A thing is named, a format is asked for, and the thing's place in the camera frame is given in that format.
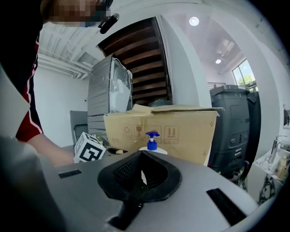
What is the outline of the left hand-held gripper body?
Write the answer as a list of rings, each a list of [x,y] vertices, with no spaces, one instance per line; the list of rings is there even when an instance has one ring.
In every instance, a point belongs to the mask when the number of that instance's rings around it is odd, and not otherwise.
[[[102,159],[106,148],[97,138],[83,132],[74,147],[74,151],[74,163],[79,163]]]

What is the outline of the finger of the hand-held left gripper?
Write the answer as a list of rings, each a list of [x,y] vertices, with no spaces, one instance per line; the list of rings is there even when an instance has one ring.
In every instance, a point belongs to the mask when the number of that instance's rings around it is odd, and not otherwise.
[[[109,153],[109,155],[121,155],[121,154],[127,153],[128,151],[109,147],[109,148],[107,148],[107,152]]]

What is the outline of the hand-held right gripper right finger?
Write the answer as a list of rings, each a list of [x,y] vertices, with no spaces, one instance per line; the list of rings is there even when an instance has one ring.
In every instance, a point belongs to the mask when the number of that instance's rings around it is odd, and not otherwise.
[[[179,188],[165,201],[146,203],[128,232],[220,232],[230,227],[207,194],[220,189],[245,214],[250,215],[258,207],[255,200],[212,169],[169,155],[155,156],[176,166],[182,181]]]

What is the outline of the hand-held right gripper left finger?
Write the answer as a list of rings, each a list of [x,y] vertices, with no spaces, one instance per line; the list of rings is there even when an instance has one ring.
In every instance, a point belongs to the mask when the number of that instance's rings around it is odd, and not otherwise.
[[[119,231],[108,221],[119,214],[123,202],[109,198],[97,178],[103,168],[130,155],[58,167],[39,156],[46,184],[64,220],[63,232]]]

